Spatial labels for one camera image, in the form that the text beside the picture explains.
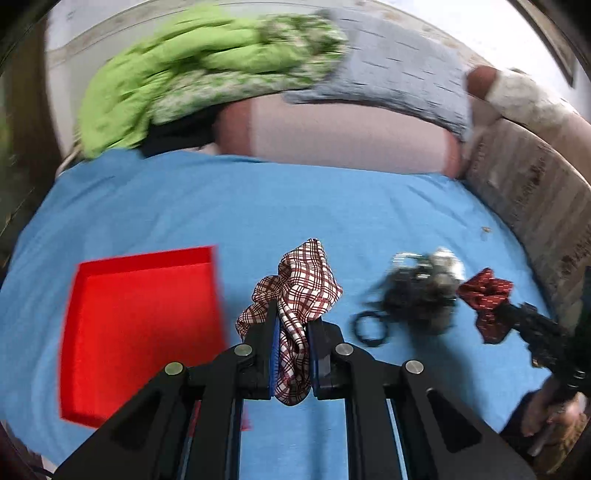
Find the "right hand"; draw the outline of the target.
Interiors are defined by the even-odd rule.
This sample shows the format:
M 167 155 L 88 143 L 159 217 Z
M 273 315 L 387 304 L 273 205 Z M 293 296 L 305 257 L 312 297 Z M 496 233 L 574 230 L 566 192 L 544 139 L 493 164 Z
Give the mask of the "right hand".
M 533 436 L 546 425 L 554 423 L 571 427 L 585 412 L 588 403 L 585 395 L 577 393 L 571 400 L 558 403 L 554 400 L 558 387 L 558 380 L 548 377 L 527 403 L 521 420 L 521 433 L 525 437 Z

